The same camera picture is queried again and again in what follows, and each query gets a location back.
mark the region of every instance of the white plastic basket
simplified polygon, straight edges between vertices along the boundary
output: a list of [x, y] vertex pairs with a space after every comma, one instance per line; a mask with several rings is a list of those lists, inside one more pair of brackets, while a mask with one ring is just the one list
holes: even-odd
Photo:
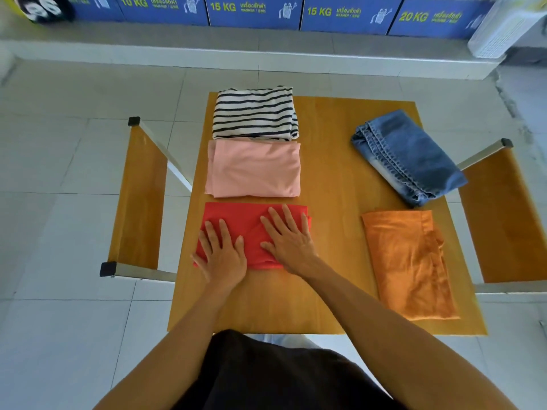
[[496, 0], [467, 46], [475, 57], [502, 57], [545, 14], [544, 0]]

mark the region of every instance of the forearm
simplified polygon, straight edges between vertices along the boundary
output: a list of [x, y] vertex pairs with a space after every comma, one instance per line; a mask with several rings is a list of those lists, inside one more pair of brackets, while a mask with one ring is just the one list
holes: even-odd
[[224, 291], [206, 288], [192, 309], [95, 410], [172, 408], [199, 375], [227, 296]]
[[516, 407], [465, 359], [319, 259], [303, 276], [342, 325], [368, 368], [410, 409]]

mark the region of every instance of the folded clothes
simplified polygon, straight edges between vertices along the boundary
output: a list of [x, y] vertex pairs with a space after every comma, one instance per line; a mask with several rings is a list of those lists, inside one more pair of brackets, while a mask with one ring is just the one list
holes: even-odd
[[300, 144], [251, 141], [248, 138], [209, 141], [205, 193], [215, 198], [300, 195]]
[[458, 318], [431, 211], [362, 218], [380, 301], [409, 320]]
[[402, 110], [357, 127], [351, 142], [412, 207], [467, 183], [448, 155]]
[[[209, 220], [215, 227], [215, 231], [220, 238], [220, 229], [218, 221], [224, 219], [232, 243], [236, 241], [239, 235], [243, 236], [245, 246], [245, 256], [247, 257], [247, 268], [249, 269], [276, 269], [282, 266], [266, 250], [260, 247], [263, 241], [272, 241], [264, 225], [260, 221], [260, 216], [264, 216], [272, 221], [268, 208], [273, 207], [279, 213], [282, 219], [285, 218], [280, 204], [252, 204], [252, 203], [205, 203], [201, 229], [205, 230], [205, 222]], [[306, 206], [288, 205], [297, 227], [302, 230], [302, 213], [307, 215]], [[308, 217], [308, 225], [311, 226], [311, 219]], [[201, 243], [197, 242], [196, 253], [203, 259], [206, 259], [205, 252]]]
[[278, 86], [219, 92], [213, 114], [213, 139], [235, 137], [285, 141], [298, 138], [293, 89]]

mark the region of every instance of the folded red shirt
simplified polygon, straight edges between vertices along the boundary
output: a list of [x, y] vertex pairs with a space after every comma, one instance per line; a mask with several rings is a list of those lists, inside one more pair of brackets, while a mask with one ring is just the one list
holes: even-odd
[[[218, 226], [218, 221], [224, 219], [230, 235], [232, 243], [235, 242], [237, 236], [242, 235], [245, 244], [245, 256], [247, 257], [247, 267], [249, 269], [275, 269], [282, 266], [270, 255], [266, 250], [260, 247], [263, 241], [272, 241], [269, 234], [266, 232], [264, 225], [260, 221], [260, 216], [268, 218], [272, 224], [274, 223], [268, 213], [268, 208], [273, 207], [280, 217], [284, 220], [285, 216], [281, 209], [281, 204], [253, 204], [253, 203], [205, 203], [205, 211], [203, 212], [203, 220], [201, 221], [201, 229], [205, 231], [205, 222], [209, 220], [213, 223], [213, 227], [217, 232], [217, 236], [221, 239], [221, 232]], [[307, 215], [307, 206], [288, 205], [291, 214], [297, 227], [302, 230], [302, 213]], [[308, 217], [308, 225], [311, 225], [311, 218]], [[202, 259], [207, 259], [201, 243], [197, 242], [196, 253]]]

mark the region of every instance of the person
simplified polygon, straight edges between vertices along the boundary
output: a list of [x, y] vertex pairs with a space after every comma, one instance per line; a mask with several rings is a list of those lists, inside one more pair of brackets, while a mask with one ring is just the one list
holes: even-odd
[[261, 221], [267, 250], [288, 273], [307, 282], [330, 308], [360, 357], [388, 394], [356, 364], [319, 348], [285, 348], [233, 330], [213, 335], [219, 311], [247, 273], [242, 236], [211, 223], [199, 240], [207, 261], [193, 255], [207, 285], [193, 308], [97, 404], [110, 409], [496, 409], [516, 407], [480, 371], [412, 322], [332, 270], [299, 231], [270, 208]]

